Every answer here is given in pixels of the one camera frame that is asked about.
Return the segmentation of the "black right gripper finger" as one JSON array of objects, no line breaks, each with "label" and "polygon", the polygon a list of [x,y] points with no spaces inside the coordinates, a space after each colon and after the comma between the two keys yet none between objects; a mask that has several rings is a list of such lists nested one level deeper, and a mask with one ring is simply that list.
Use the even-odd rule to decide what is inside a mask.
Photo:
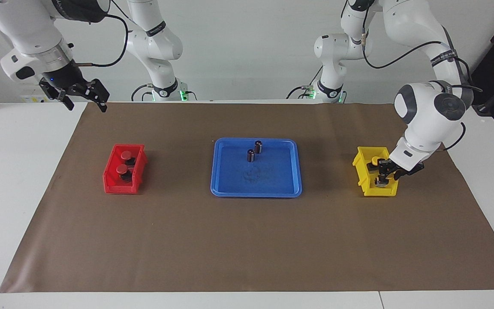
[{"label": "black right gripper finger", "polygon": [[49,87],[49,88],[47,88],[47,96],[51,100],[57,100],[57,101],[61,102],[66,107],[66,109],[68,109],[69,111],[72,111],[75,107],[74,102],[72,102],[72,100],[70,100],[70,98],[66,94],[65,90]]},{"label": "black right gripper finger", "polygon": [[106,104],[109,97],[110,93],[99,79],[93,79],[90,82],[86,82],[84,98],[94,102],[102,113],[105,113],[108,109]]}]

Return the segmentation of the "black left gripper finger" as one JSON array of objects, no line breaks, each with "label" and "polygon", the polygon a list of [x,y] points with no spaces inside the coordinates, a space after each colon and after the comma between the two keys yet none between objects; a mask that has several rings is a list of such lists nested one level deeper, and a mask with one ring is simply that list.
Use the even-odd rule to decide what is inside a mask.
[{"label": "black left gripper finger", "polygon": [[378,162],[378,176],[377,186],[388,186],[389,174],[390,174],[390,160],[377,160]]},{"label": "black left gripper finger", "polygon": [[396,170],[394,172],[394,180],[397,181],[397,180],[399,180],[399,178],[401,178],[403,176],[411,176],[411,175],[413,175],[414,173],[417,173],[417,172],[419,172],[419,168],[413,168],[410,171],[406,171],[403,168],[398,168],[398,170]]}]

